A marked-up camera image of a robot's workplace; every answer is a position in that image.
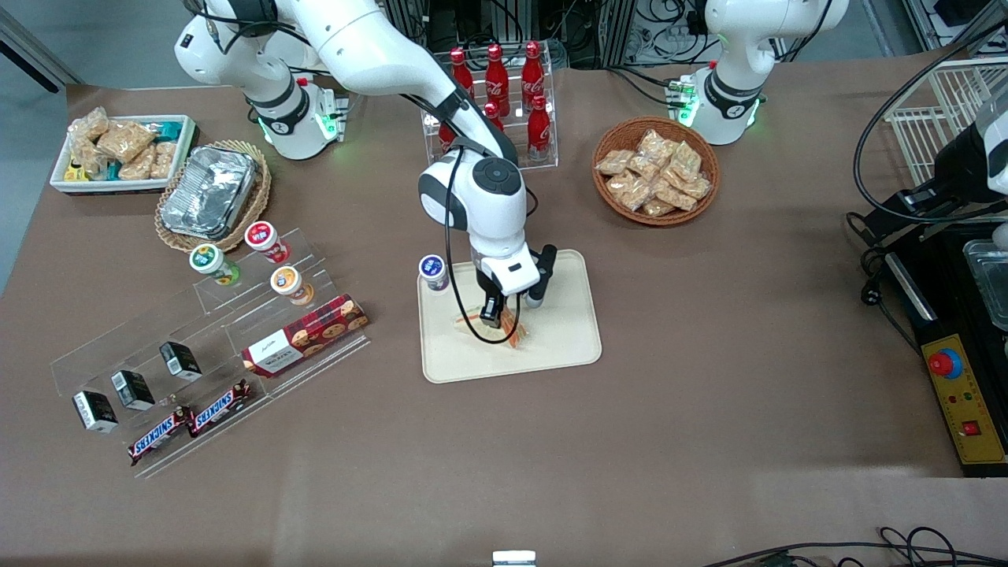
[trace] white basket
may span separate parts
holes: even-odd
[[[1008,83],[1008,56],[951,61],[922,77],[884,116],[915,185],[934,175],[934,156]]]
[[[141,181],[104,181],[104,182],[68,182],[64,181],[64,175],[70,165],[70,136],[64,139],[62,149],[59,150],[59,158],[49,176],[49,185],[68,195],[101,195],[103,193],[152,193],[164,189],[168,186],[171,178],[182,166],[185,156],[188,154],[190,144],[193,143],[193,135],[196,132],[196,122],[184,114],[156,114],[148,116],[110,116],[110,120],[134,120],[136,122],[181,122],[182,129],[178,134],[178,144],[175,147],[175,154],[171,158],[171,167],[168,169],[168,177],[163,180],[141,180]]]

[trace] white wire rack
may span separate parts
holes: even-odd
[[[892,125],[914,184],[931,179],[938,150],[972,124],[991,93],[1006,83],[1008,56],[953,61],[939,65],[896,101],[884,118]]]

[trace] wire basket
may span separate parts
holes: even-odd
[[[518,150],[517,165],[519,169],[555,167],[559,162],[552,60],[549,58],[549,46],[546,41],[540,41],[539,47],[542,49],[539,54],[543,73],[542,96],[546,98],[546,114],[549,115],[549,152],[545,161],[533,161],[528,157],[528,115],[524,114],[521,109],[521,68],[525,65],[525,46],[523,43],[503,45],[504,58],[502,61],[508,72],[511,113],[508,116],[502,116],[501,122],[504,124],[504,134]],[[446,73],[452,74],[452,62],[449,53],[435,53],[434,59],[442,64]],[[486,47],[466,49],[466,65],[473,74],[473,90],[476,91],[476,108],[481,113],[483,105],[487,103],[486,81],[484,80],[487,64],[489,64],[489,60]],[[440,138],[437,136],[440,121],[425,111],[420,111],[420,120],[423,125],[423,142],[427,148],[427,163],[433,163],[445,155]]]
[[[946,62],[922,77],[883,117],[896,135],[914,185],[934,175],[934,156],[1008,83],[1008,56]]]

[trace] small black box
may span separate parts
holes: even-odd
[[[193,381],[203,375],[196,363],[193,351],[185,345],[168,341],[161,345],[161,358],[168,365],[168,372],[184,380]]]
[[[143,381],[143,376],[129,370],[119,370],[112,375],[112,387],[116,388],[123,407],[130,410],[149,410],[154,407],[154,396]]]
[[[74,408],[84,424],[84,429],[108,433],[119,425],[112,404],[105,394],[97,391],[79,391],[74,394]]]

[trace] coca-cola bottle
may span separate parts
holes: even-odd
[[[521,108],[525,114],[532,112],[532,97],[542,94],[542,63],[539,42],[525,43],[525,67],[521,69]]]
[[[453,47],[452,55],[452,77],[462,85],[463,89],[469,91],[469,97],[476,99],[476,90],[473,88],[473,74],[466,67],[466,51],[462,47]]]
[[[501,116],[511,114],[511,103],[508,101],[507,70],[501,63],[504,49],[498,43],[491,43],[487,47],[487,58],[490,65],[487,66],[485,84],[487,86],[487,98],[490,102],[497,104],[497,110]]]
[[[528,115],[528,158],[545,161],[549,156],[549,115],[546,114],[546,97],[532,97],[532,112]]]
[[[455,131],[448,127],[448,122],[442,122],[442,127],[437,129],[437,137],[442,140],[442,151],[448,153],[448,146],[455,141]]]
[[[490,122],[494,126],[500,128],[502,132],[504,131],[504,124],[501,122],[500,110],[497,108],[497,103],[488,102],[483,105],[483,114],[487,115],[487,118],[490,119]]]

